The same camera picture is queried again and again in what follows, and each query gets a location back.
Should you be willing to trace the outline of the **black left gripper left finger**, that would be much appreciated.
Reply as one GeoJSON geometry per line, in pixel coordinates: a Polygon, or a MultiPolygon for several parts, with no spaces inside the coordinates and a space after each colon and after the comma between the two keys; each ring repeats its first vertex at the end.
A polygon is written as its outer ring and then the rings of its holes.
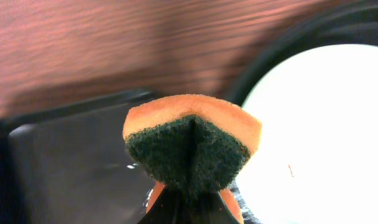
{"type": "Polygon", "coordinates": [[[182,218],[182,192],[164,188],[138,224],[178,224],[182,218]]]}

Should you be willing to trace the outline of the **orange green scrub sponge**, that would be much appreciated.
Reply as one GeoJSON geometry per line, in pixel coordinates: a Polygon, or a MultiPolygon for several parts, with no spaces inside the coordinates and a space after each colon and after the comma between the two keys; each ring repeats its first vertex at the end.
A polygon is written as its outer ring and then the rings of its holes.
{"type": "Polygon", "coordinates": [[[229,185],[258,150],[262,124],[241,107],[205,95],[166,96],[131,108],[123,125],[130,157],[155,180],[146,214],[164,188],[182,192],[184,206],[220,193],[242,223],[229,185]]]}

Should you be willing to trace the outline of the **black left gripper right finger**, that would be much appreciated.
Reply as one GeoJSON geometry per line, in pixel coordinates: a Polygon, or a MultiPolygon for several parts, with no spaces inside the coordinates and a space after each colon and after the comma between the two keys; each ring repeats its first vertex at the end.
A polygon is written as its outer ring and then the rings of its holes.
{"type": "Polygon", "coordinates": [[[201,194],[184,206],[184,224],[239,224],[220,193],[201,194]]]}

